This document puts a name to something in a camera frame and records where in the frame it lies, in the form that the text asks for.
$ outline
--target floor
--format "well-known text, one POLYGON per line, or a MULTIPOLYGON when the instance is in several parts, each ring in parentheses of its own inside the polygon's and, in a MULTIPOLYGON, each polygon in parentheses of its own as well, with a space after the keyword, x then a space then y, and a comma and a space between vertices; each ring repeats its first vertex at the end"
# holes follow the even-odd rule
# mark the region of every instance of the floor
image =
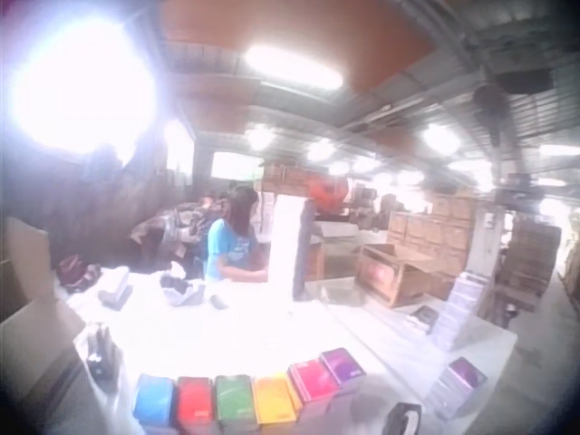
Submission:
MULTIPOLYGON (((356 248, 361 243, 383 242, 382 235, 363 233, 362 237, 325 239, 326 278, 353 276, 356 248)), ((580 324, 556 274, 538 311, 521 313, 509 329, 518 337, 516 351, 471 434, 529 433, 552 410, 577 373, 580 324)))

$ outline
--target blue t-shirt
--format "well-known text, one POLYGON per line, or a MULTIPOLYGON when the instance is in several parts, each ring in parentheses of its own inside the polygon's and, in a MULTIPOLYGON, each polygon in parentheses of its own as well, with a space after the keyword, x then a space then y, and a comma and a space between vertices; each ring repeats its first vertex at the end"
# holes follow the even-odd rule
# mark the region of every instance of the blue t-shirt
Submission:
POLYGON ((213 223, 208 233, 208 266, 206 278, 224 279, 219 273, 217 261, 226 256, 227 265, 240 269, 249 268, 250 253, 257 245, 256 234, 250 225, 248 237, 238 236, 224 219, 213 223))

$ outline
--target white table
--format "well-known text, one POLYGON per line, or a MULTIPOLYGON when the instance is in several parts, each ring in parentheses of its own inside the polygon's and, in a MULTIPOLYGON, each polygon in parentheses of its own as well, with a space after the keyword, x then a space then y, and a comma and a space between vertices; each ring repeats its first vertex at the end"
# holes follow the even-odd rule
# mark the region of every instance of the white table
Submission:
MULTIPOLYGON (((517 337, 493 324, 473 319, 469 343, 444 353, 403 324, 418 306, 387 310, 372 298, 363 308, 324 305, 318 301, 293 304, 290 313, 273 304, 267 285, 232 284, 223 294, 230 308, 217 311, 209 304, 170 307, 159 275, 131 274, 133 294, 121 312, 104 308, 96 298, 98 284, 67 303, 85 321, 106 322, 123 351, 121 394, 104 397, 117 433, 142 433, 131 417, 134 386, 141 373, 177 379, 245 373, 253 376, 285 371, 290 363, 315 358, 324 350, 345 347, 368 373, 368 382, 347 420, 317 435, 381 432, 384 418, 398 401, 422 403, 445 365, 464 356, 488 376, 467 414, 444 427, 444 433, 464 433, 494 391, 517 337)), ((325 280, 308 285, 349 286, 353 279, 325 280)), ((425 296, 419 305, 440 308, 425 296)), ((86 352, 82 338, 79 352, 86 352)))

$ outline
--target woman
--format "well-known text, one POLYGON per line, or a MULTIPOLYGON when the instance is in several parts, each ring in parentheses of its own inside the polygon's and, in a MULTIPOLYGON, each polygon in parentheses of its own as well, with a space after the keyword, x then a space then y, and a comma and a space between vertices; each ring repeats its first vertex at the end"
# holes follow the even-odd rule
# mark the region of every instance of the woman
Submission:
POLYGON ((209 229, 207 281, 267 281, 266 270, 252 270, 259 258, 256 234, 250 224, 257 200, 252 188, 236 187, 229 197, 226 217, 214 222, 209 229))

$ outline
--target long dark hair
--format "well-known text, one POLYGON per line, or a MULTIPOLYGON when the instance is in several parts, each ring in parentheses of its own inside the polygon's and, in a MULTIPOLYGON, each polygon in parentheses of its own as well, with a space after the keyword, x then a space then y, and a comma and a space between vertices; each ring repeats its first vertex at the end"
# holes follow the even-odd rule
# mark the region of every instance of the long dark hair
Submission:
POLYGON ((226 222, 234 232, 242 237, 247 237, 250 227, 250 213, 252 206, 257 203, 258 196, 255 190, 248 186, 238 186, 229 197, 229 211, 226 214, 226 222))

